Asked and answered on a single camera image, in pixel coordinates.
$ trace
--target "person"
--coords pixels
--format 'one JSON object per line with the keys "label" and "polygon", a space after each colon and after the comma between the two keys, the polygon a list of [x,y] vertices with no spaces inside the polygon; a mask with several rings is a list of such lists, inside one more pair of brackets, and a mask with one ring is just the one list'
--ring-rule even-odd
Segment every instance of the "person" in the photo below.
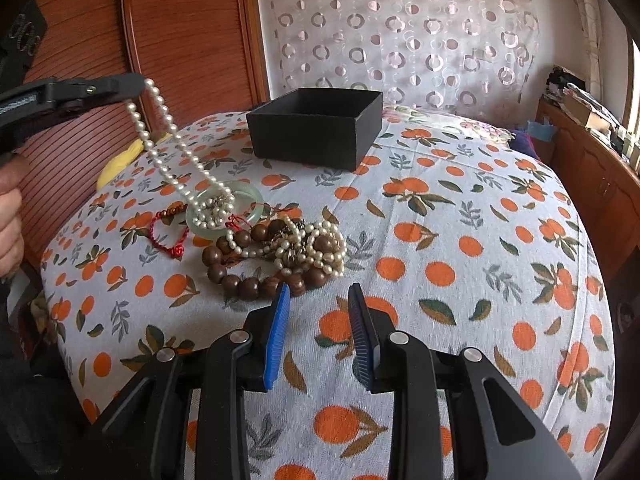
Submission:
{"label": "person", "polygon": [[[0,287],[4,300],[22,262],[22,197],[27,162],[14,156],[0,168]],[[62,377],[34,375],[15,354],[6,301],[0,308],[0,478],[50,478],[88,427],[73,389]]]}

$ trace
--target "human hand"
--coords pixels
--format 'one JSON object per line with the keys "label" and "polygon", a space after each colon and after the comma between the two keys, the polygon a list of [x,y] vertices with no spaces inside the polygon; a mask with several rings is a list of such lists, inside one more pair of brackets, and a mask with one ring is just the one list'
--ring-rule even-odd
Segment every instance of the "human hand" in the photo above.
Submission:
{"label": "human hand", "polygon": [[29,171],[27,161],[15,155],[0,168],[0,276],[17,270],[24,256],[20,206],[22,195],[18,184]]}

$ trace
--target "tablecloth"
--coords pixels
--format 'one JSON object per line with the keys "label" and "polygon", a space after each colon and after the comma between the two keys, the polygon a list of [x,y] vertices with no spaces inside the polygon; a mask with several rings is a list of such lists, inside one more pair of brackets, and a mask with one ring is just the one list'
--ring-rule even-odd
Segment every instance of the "tablecloth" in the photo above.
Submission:
{"label": "tablecloth", "polygon": [[[430,348],[481,349],[581,475],[594,476],[612,408],[612,327],[588,236],[552,170],[508,149],[500,130],[406,108],[385,111],[354,173],[255,158],[242,112],[204,118],[182,134],[215,175],[257,187],[266,217],[286,209],[333,219],[348,242],[345,277],[292,299],[274,390],[246,396],[253,478],[386,478],[392,397],[372,396],[354,378],[345,312],[353,282],[369,306]],[[205,188],[170,141],[159,151],[181,183]],[[90,420],[162,346],[205,348],[266,304],[225,299],[207,280],[206,240],[190,235],[181,261],[151,246],[152,216],[179,198],[142,156],[44,253],[52,328]],[[181,229],[175,220],[158,232],[172,244]],[[234,272],[274,269],[253,260]],[[444,396],[440,403],[449,477]]]}

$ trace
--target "blue gripper pad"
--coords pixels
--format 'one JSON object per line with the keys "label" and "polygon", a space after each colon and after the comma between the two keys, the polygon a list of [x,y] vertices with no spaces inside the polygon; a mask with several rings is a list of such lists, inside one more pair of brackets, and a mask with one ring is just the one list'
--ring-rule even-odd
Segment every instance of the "blue gripper pad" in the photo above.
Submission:
{"label": "blue gripper pad", "polygon": [[273,388],[273,383],[278,378],[284,349],[284,337],[289,322],[289,286],[286,283],[282,284],[280,293],[276,295],[271,306],[275,308],[275,313],[264,352],[264,375],[262,378],[267,390]]}
{"label": "blue gripper pad", "polygon": [[370,390],[373,384],[374,356],[366,323],[368,320],[371,325],[371,320],[359,284],[354,283],[349,287],[347,305],[351,335],[353,335],[353,345],[356,351],[354,371],[357,379],[367,390]]}

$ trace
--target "yellow cloth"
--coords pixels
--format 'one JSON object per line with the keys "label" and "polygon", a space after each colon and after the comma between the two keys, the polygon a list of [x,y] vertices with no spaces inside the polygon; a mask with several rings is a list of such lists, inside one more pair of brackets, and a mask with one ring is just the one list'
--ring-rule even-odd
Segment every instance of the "yellow cloth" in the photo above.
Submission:
{"label": "yellow cloth", "polygon": [[[160,142],[169,137],[170,134],[166,134]],[[98,177],[98,182],[96,183],[95,189],[99,190],[101,187],[106,186],[113,180],[117,174],[119,174],[122,170],[124,170],[129,164],[131,164],[134,160],[138,158],[140,153],[144,151],[144,147],[142,145],[142,141],[140,139],[134,140],[129,147],[122,153],[114,156],[105,167],[102,169],[100,176]]]}

